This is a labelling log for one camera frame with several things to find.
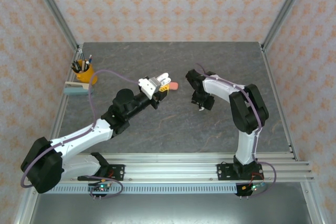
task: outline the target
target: orange object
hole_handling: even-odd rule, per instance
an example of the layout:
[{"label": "orange object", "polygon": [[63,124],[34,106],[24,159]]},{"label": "orange object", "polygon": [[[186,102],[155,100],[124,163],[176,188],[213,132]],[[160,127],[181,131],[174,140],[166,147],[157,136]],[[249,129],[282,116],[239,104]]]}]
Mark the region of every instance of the orange object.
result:
[{"label": "orange object", "polygon": [[[82,66],[82,60],[78,60],[78,63],[79,63],[80,66]],[[91,79],[91,77],[94,73],[95,73],[95,71],[93,70],[93,66],[92,66],[92,64],[90,64],[88,70],[86,70],[83,73],[76,73],[75,72],[75,75],[76,75],[77,80],[79,80],[80,82],[89,83],[90,79]],[[97,80],[98,80],[98,77],[95,76],[92,80],[92,85],[95,84],[97,82]]]},{"label": "orange object", "polygon": [[177,82],[170,82],[169,83],[169,90],[177,90],[179,88],[179,85]]}]

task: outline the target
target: cable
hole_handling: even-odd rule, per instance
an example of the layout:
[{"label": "cable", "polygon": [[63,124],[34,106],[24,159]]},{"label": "cable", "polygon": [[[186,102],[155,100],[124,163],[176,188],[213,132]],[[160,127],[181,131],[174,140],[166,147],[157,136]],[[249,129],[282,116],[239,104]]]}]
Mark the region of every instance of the cable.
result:
[{"label": "cable", "polygon": [[125,80],[125,81],[128,81],[130,83],[134,83],[134,84],[139,84],[138,81],[133,81],[133,80],[130,80],[128,79],[127,77],[124,77],[122,76],[121,74],[117,73],[117,72],[114,72],[112,70],[106,70],[106,69],[101,69],[101,70],[98,70],[97,72],[95,72],[91,79],[90,79],[90,82],[89,82],[89,103],[90,103],[90,107],[91,107],[91,110],[92,110],[92,113],[93,113],[93,124],[92,124],[92,127],[90,129],[88,129],[87,131],[85,131],[84,133],[82,134],[79,134],[77,136],[74,136],[74,137],[71,137],[61,143],[58,143],[58,144],[55,144],[54,146],[51,146],[49,148],[47,148],[45,151],[43,151],[41,154],[39,154],[29,165],[28,167],[26,168],[26,170],[24,171],[23,175],[22,175],[22,178],[21,178],[21,181],[20,181],[20,184],[23,188],[30,188],[30,187],[33,187],[33,185],[25,185],[25,179],[27,177],[27,174],[29,173],[29,171],[31,170],[31,168],[44,156],[46,155],[48,152],[56,149],[57,147],[63,145],[63,144],[66,144],[66,143],[69,143],[73,140],[76,140],[80,137],[83,137],[87,134],[89,134],[96,126],[96,123],[97,123],[97,117],[96,117],[96,111],[94,110],[94,106],[93,106],[93,102],[92,102],[92,97],[91,97],[91,87],[92,87],[92,81],[94,79],[94,77],[99,74],[99,73],[103,73],[103,72],[108,72],[108,73],[112,73],[116,76],[118,76],[119,78]]},{"label": "cable", "polygon": [[[103,178],[103,177],[97,177],[97,176],[85,176],[85,177],[87,177],[87,178],[94,178],[94,179],[105,179],[105,180],[109,180],[109,181],[112,181],[112,182],[116,182],[116,183],[118,183],[118,184],[120,185],[120,190],[119,190],[119,192],[117,192],[117,193],[115,193],[115,194],[110,194],[110,195],[108,195],[108,196],[105,196],[105,197],[103,197],[102,199],[108,199],[108,198],[112,198],[112,197],[118,196],[118,195],[121,194],[122,191],[124,190],[124,185],[123,185],[120,181],[118,181],[118,180],[116,180],[116,179],[113,179],[113,178]],[[95,196],[93,195],[93,190],[95,190],[95,189],[98,188],[99,186],[100,186],[100,185],[96,185],[96,186],[94,186],[94,187],[91,188],[91,190],[90,190],[90,196],[91,196],[92,198],[95,198]]]},{"label": "cable", "polygon": [[238,90],[245,96],[246,100],[247,100],[248,103],[250,104],[250,106],[251,106],[251,108],[252,108],[252,111],[253,111],[253,114],[254,114],[254,116],[256,117],[257,122],[258,122],[258,129],[257,129],[257,131],[256,131],[256,134],[255,134],[255,137],[254,137],[254,142],[253,142],[252,158],[253,158],[253,160],[254,160],[257,164],[265,164],[265,165],[270,166],[270,167],[272,168],[273,172],[274,172],[274,180],[273,180],[272,184],[270,185],[270,187],[267,188],[267,190],[263,191],[263,192],[260,193],[260,194],[251,195],[251,196],[249,196],[249,197],[250,197],[250,198],[251,198],[251,197],[256,197],[256,196],[258,196],[258,195],[261,195],[261,194],[263,194],[263,193],[269,191],[269,190],[272,188],[272,186],[275,184],[275,182],[277,181],[277,172],[276,172],[276,170],[275,170],[275,168],[274,168],[274,166],[273,166],[272,164],[269,164],[269,163],[267,163],[267,162],[259,162],[259,161],[257,161],[257,159],[256,159],[256,157],[255,157],[255,154],[256,154],[256,151],[257,151],[257,144],[258,144],[258,137],[257,137],[257,136],[258,136],[258,133],[263,129],[263,127],[262,127],[262,125],[261,125],[261,120],[260,120],[260,117],[259,117],[259,115],[258,115],[258,113],[257,113],[257,110],[256,110],[256,108],[254,107],[254,104],[252,103],[252,100],[250,99],[250,97],[248,96],[248,94],[247,94],[241,87],[239,87],[238,85],[236,85],[236,84],[234,84],[234,83],[232,83],[232,82],[230,82],[230,81],[227,81],[227,80],[225,80],[225,79],[223,79],[223,78],[214,78],[214,77],[208,76],[207,74],[205,74],[204,67],[202,67],[201,64],[196,63],[196,65],[200,66],[200,67],[202,68],[202,70],[204,71],[204,73],[200,73],[199,71],[197,71],[197,70],[195,69],[195,71],[196,71],[197,73],[199,73],[199,74],[201,74],[201,75],[203,75],[203,76],[205,76],[205,77],[207,77],[207,78],[209,78],[209,79],[212,79],[212,80],[215,80],[215,81],[220,81],[220,82],[226,83],[226,84],[230,85],[231,87],[238,89]]}]

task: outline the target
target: yellow cup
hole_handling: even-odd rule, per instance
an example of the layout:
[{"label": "yellow cup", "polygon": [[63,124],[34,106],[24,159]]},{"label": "yellow cup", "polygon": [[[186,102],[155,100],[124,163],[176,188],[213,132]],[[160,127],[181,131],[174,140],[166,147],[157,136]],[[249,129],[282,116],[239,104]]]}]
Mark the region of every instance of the yellow cup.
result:
[{"label": "yellow cup", "polygon": [[[79,63],[80,66],[82,66],[82,60],[78,60],[78,63]],[[79,80],[80,82],[83,82],[83,83],[89,83],[90,79],[91,79],[91,77],[93,76],[94,73],[95,73],[95,71],[93,70],[92,64],[90,64],[89,69],[86,70],[83,73],[76,73],[75,72],[77,80]],[[97,80],[98,80],[98,77],[95,76],[92,80],[92,85],[95,84],[97,82]]]}]

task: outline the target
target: wall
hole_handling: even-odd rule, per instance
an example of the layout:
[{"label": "wall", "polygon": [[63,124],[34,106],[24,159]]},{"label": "wall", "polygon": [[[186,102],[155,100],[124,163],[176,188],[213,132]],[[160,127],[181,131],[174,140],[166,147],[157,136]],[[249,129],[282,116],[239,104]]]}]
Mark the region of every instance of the wall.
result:
[{"label": "wall", "polygon": [[0,216],[13,223],[21,162],[50,134],[72,50],[43,0],[0,0]]},{"label": "wall", "polygon": [[336,223],[336,0],[297,0],[267,52],[302,160]]},{"label": "wall", "polygon": [[263,41],[285,0],[56,0],[78,43]]}]

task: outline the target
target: purple cable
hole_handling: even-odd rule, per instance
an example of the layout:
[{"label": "purple cable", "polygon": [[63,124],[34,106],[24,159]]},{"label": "purple cable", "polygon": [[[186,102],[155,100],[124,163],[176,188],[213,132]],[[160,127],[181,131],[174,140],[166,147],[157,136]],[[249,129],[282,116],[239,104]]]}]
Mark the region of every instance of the purple cable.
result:
[{"label": "purple cable", "polygon": [[[117,192],[115,194],[111,194],[111,195],[105,196],[102,199],[108,199],[108,198],[112,198],[112,197],[118,196],[124,190],[124,185],[120,181],[118,181],[116,179],[113,179],[113,178],[103,178],[103,177],[97,177],[97,176],[86,176],[86,177],[87,178],[100,179],[100,180],[105,179],[105,180],[108,180],[108,181],[116,182],[116,183],[118,183],[120,185],[121,188],[120,188],[119,192]],[[92,198],[95,198],[95,196],[93,195],[93,190],[95,190],[98,187],[100,187],[100,185],[96,185],[96,186],[94,186],[94,187],[91,188],[91,190],[90,190],[90,196]]]},{"label": "purple cable", "polygon": [[133,81],[133,80],[130,80],[124,76],[122,76],[121,74],[118,74],[112,70],[106,70],[106,69],[101,69],[101,70],[98,70],[97,72],[95,72],[91,79],[90,79],[90,82],[89,82],[89,103],[90,103],[90,107],[91,107],[91,110],[92,110],[92,113],[93,113],[93,124],[92,124],[92,127],[90,129],[88,129],[87,131],[85,131],[84,133],[82,134],[79,134],[77,136],[74,136],[74,137],[71,137],[61,143],[58,143],[58,144],[55,144],[54,146],[51,146],[49,148],[47,148],[45,151],[43,151],[41,154],[39,154],[29,165],[28,167],[26,168],[26,170],[24,171],[23,175],[22,175],[22,178],[21,178],[21,181],[20,181],[20,184],[23,188],[30,188],[32,187],[33,185],[25,185],[25,179],[27,177],[27,174],[29,173],[30,169],[37,163],[37,161],[39,161],[44,155],[46,155],[48,152],[54,150],[55,148],[63,145],[63,144],[66,144],[66,143],[69,143],[73,140],[76,140],[82,136],[85,136],[87,135],[88,133],[90,133],[96,126],[96,123],[97,123],[97,117],[96,117],[96,111],[94,110],[94,106],[93,106],[93,102],[92,102],[92,97],[91,97],[91,87],[92,87],[92,81],[93,81],[93,78],[99,74],[99,73],[102,73],[102,72],[108,72],[108,73],[112,73],[116,76],[118,76],[119,78],[125,80],[125,81],[128,81],[128,82],[131,82],[131,83],[135,83],[135,84],[138,84],[139,82],[138,81]]},{"label": "purple cable", "polygon": [[250,198],[251,198],[251,197],[257,197],[257,196],[259,196],[259,195],[261,195],[261,194],[263,194],[263,193],[269,191],[269,190],[271,189],[271,187],[272,187],[272,186],[275,184],[275,182],[277,181],[277,172],[276,172],[276,170],[275,170],[275,168],[274,168],[274,166],[273,166],[272,164],[269,164],[269,163],[267,163],[267,162],[259,162],[259,161],[257,161],[257,159],[256,159],[256,157],[255,157],[255,153],[256,153],[256,150],[257,150],[257,142],[258,142],[258,141],[257,141],[257,134],[258,134],[263,128],[262,128],[262,125],[261,125],[260,117],[259,117],[259,115],[258,115],[258,113],[257,113],[256,108],[254,107],[254,105],[253,105],[253,103],[252,103],[252,100],[250,99],[250,97],[248,96],[248,94],[247,94],[241,87],[239,87],[239,86],[235,85],[234,83],[232,83],[232,82],[230,82],[230,81],[227,81],[227,80],[225,80],[225,79],[222,79],[222,78],[218,78],[218,79],[217,79],[217,78],[208,76],[208,75],[205,74],[204,67],[202,67],[201,64],[196,63],[196,65],[200,66],[200,67],[202,68],[202,70],[204,71],[204,73],[200,73],[199,71],[195,70],[197,73],[199,73],[199,74],[201,74],[201,75],[203,75],[203,76],[205,76],[205,77],[207,77],[207,78],[209,78],[209,79],[212,79],[212,80],[215,80],[215,81],[221,81],[221,82],[223,82],[223,83],[226,83],[226,84],[230,85],[231,87],[234,87],[234,88],[238,89],[238,90],[245,96],[246,100],[247,100],[248,103],[250,104],[250,106],[251,106],[251,108],[252,108],[252,111],[253,111],[253,114],[254,114],[254,116],[256,117],[257,122],[258,122],[258,130],[257,130],[257,132],[256,132],[256,135],[255,135],[255,138],[254,138],[254,142],[253,142],[252,158],[253,158],[253,160],[254,160],[256,163],[258,163],[258,164],[269,165],[269,166],[272,168],[273,172],[274,172],[274,180],[273,180],[272,184],[270,185],[270,187],[269,187],[267,190],[261,192],[260,194],[251,195],[251,196],[249,196],[249,197],[250,197]]}]

